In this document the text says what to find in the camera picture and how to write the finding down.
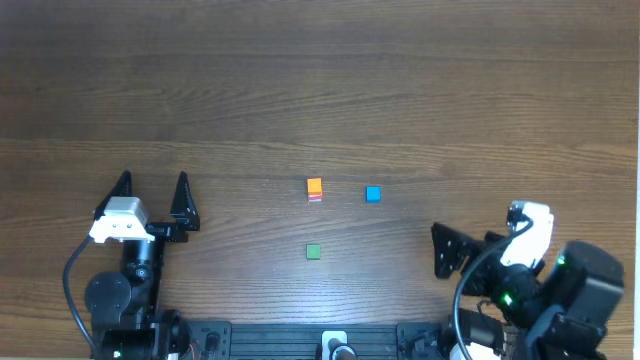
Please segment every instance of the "green block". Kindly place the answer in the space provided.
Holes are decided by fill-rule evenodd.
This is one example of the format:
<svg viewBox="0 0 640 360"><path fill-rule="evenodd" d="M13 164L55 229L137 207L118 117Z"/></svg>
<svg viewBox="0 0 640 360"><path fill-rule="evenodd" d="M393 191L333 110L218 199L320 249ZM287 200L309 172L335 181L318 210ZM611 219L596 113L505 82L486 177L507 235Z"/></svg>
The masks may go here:
<svg viewBox="0 0 640 360"><path fill-rule="evenodd" d="M307 260L320 260L320 245L307 245Z"/></svg>

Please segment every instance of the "cube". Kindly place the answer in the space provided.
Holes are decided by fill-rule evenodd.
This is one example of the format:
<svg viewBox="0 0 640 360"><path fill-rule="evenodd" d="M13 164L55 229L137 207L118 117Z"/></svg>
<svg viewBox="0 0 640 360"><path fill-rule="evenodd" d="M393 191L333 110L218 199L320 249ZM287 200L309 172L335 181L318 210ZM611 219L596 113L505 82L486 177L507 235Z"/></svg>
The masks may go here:
<svg viewBox="0 0 640 360"><path fill-rule="evenodd" d="M307 245L307 260L320 260L320 245Z"/></svg>
<svg viewBox="0 0 640 360"><path fill-rule="evenodd" d="M322 179L307 179L307 192L309 194L309 201L322 200Z"/></svg>
<svg viewBox="0 0 640 360"><path fill-rule="evenodd" d="M368 203L379 203L380 186L367 186L366 200Z"/></svg>

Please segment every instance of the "wooden table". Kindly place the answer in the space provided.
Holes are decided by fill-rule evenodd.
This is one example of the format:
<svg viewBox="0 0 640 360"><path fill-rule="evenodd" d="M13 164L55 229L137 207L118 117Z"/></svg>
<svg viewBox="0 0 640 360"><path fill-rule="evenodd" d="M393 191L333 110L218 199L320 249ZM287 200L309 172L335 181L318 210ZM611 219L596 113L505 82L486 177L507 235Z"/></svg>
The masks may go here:
<svg viewBox="0 0 640 360"><path fill-rule="evenodd" d="M189 173L202 230L161 300L187 317L440 320L431 223L504 232L531 199L550 257L580 238L624 263L601 350L629 359L637 39L635 1L2 0L0 355L88 355L62 268L129 169L154 220ZM82 310L119 253L76 264Z"/></svg>

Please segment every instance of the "cable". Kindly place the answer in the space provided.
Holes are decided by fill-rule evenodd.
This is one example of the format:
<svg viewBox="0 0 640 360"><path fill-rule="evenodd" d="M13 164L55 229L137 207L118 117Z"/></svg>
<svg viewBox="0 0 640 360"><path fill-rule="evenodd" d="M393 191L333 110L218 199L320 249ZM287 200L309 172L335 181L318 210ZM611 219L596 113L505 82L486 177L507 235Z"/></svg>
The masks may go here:
<svg viewBox="0 0 640 360"><path fill-rule="evenodd" d="M462 278L458 283L458 287L456 287L456 292L455 292L455 295L453 296L453 310L452 310L453 328L456 331L456 340L458 341L458 347L460 347L460 351L464 355L464 358L467 360L473 360L473 358L471 357L471 354L469 354L469 350L467 350L467 346L464 344L464 340L462 339L462 330L460 330L460 298L462 297L462 290L464 289L464 285L467 283L467 281L471 277L471 274L473 274L473 272L480 266L480 264L482 264L483 261L485 261L489 257L489 255L491 255L494 251L506 245L509 245L513 241L513 239L524 234L525 232L529 231L529 229L533 227L533 220L531 220L526 215L522 215L522 216L524 217L523 220L527 221L527 225L522 229L516 231L515 233L511 234L510 236L507 236L501 239L500 241L494 243L493 245L489 246L487 250L481 252L480 255L478 255L478 257L475 258L475 260L473 260L473 262L469 265L469 267L467 268L467 271L464 274L462 274Z"/></svg>
<svg viewBox="0 0 640 360"><path fill-rule="evenodd" d="M97 356L98 347L96 346L96 343L93 341L91 334L89 334L87 327L84 326L84 323L80 318L78 309L76 308L76 305L73 303L73 297L71 297L71 288L69 287L69 276L71 274L71 267L73 266L73 263L76 261L78 256L80 256L80 254L82 253L82 250L84 250L84 248L86 248L91 241L93 241L93 238L87 235L87 237L84 239L82 244L80 244L80 246L78 246L76 251L74 251L73 254L71 254L71 257L67 261L67 264L64 266L64 272L62 273L62 288L64 289L64 296L67 298L67 304L69 304L69 310L71 310L71 315L73 316L73 320L76 321L76 324L80 328L80 332L82 333L82 336L84 336L84 339L87 340L87 343L89 343L91 352L93 353L94 356Z"/></svg>

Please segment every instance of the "blue cube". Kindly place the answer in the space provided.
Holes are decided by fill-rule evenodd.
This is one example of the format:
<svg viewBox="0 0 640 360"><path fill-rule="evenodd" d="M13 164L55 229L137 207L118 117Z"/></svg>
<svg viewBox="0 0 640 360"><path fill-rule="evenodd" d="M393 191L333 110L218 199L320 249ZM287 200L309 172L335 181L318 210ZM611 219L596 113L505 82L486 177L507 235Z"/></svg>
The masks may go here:
<svg viewBox="0 0 640 360"><path fill-rule="evenodd" d="M368 203L379 203L380 186L367 186L366 198Z"/></svg>

